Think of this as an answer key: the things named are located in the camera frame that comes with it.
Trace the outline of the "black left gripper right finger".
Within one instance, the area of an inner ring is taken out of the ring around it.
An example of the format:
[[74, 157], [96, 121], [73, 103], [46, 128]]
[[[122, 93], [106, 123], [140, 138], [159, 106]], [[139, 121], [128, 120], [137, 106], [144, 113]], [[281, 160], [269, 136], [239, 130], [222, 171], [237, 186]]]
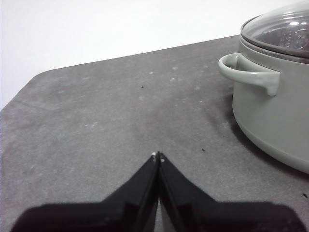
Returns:
[[178, 232], [303, 232], [296, 212], [271, 202], [218, 202], [158, 153], [160, 200]]

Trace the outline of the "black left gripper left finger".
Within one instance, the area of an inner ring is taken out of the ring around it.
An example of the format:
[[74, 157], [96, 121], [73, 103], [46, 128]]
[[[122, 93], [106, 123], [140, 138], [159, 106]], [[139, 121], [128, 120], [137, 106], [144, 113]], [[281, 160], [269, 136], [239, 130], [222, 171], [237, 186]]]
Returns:
[[27, 209], [14, 232], [151, 231], [158, 205], [158, 153], [101, 202], [51, 203]]

